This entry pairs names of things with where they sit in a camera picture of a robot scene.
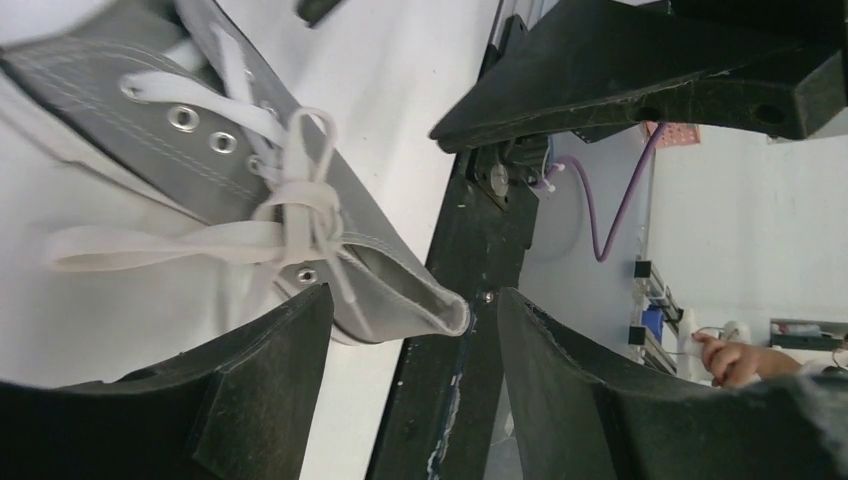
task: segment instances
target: finger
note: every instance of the finger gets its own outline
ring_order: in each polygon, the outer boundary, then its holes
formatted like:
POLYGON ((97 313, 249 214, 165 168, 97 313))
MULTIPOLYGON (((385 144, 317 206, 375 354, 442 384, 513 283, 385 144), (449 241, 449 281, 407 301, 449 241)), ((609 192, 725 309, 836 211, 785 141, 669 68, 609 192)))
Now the finger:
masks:
POLYGON ((727 346, 727 342, 717 338, 710 337, 704 341, 704 351, 701 352, 701 361, 704 363, 704 368, 710 369, 715 355, 727 346))
POLYGON ((737 388, 747 385, 754 374, 757 373, 757 357, 754 355, 743 355, 738 362, 727 372, 725 387, 737 388))
POLYGON ((709 370, 715 378, 718 378, 722 383, 724 383, 725 380, 727 380, 727 367, 739 361, 741 357, 741 349, 733 348, 733 346, 723 348, 712 357, 712 361, 710 362, 710 366, 707 370, 709 370))

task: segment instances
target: white shoelace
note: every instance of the white shoelace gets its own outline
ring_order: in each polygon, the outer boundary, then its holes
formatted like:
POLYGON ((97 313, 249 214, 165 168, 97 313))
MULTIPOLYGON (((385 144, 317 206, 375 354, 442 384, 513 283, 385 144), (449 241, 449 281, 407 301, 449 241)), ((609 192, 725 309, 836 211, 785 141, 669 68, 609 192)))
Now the white shoelace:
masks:
POLYGON ((280 277, 287 266, 308 261, 327 262, 342 300, 353 309, 365 335, 371 331, 356 303, 356 294, 339 259, 344 225, 339 197, 326 183, 333 158, 336 127, 326 112, 301 108, 291 117, 287 133, 276 116, 254 105, 250 73, 238 42, 213 25, 223 60, 221 77, 228 96, 222 96, 187 77, 161 71, 127 75, 124 92, 135 101, 193 105, 240 125, 260 161, 254 165, 271 194, 251 220, 212 225, 176 238, 104 226, 79 226, 51 236, 47 260, 51 268, 71 272, 114 271, 168 260, 208 255, 232 264, 259 264, 245 299, 244 321, 279 282, 288 295, 297 293, 280 277), (321 121, 326 141, 317 165, 306 153, 304 117, 321 121), (273 220, 282 206, 285 227, 273 220))

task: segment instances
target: human hand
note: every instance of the human hand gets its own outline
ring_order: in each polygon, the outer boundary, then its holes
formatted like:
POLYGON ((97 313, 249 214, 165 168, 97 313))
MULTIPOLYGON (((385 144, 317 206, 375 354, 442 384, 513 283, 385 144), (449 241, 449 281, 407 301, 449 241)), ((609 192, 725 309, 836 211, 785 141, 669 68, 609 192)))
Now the human hand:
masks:
POLYGON ((704 344, 701 360, 715 386, 736 388, 748 384, 754 374, 769 378, 791 375, 801 368, 789 355, 770 348, 719 340, 705 333, 692 338, 704 344))

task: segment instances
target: pink pegboard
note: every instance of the pink pegboard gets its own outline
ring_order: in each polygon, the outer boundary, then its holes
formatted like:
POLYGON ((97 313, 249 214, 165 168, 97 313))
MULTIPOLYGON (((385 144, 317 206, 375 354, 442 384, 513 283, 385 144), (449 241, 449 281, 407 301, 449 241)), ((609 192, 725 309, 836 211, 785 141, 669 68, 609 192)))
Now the pink pegboard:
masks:
MULTIPOLYGON (((657 129, 657 124, 654 122, 645 122, 645 132, 647 136, 654 133, 657 129)), ((683 145, 695 145, 701 143, 701 133, 698 126, 692 123, 669 123, 668 127, 657 142, 657 148, 677 147, 683 145)))

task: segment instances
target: blue component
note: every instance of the blue component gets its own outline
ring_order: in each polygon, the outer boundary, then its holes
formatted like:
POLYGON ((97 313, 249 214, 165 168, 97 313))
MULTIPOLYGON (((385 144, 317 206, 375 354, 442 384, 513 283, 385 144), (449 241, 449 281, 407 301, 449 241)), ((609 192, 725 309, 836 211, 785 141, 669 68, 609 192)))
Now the blue component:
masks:
POLYGON ((662 310, 654 307, 653 305, 648 307, 647 310, 642 312, 642 325, 647 327, 651 333, 657 338, 657 342, 662 342, 662 324, 663 324, 663 313, 662 310))

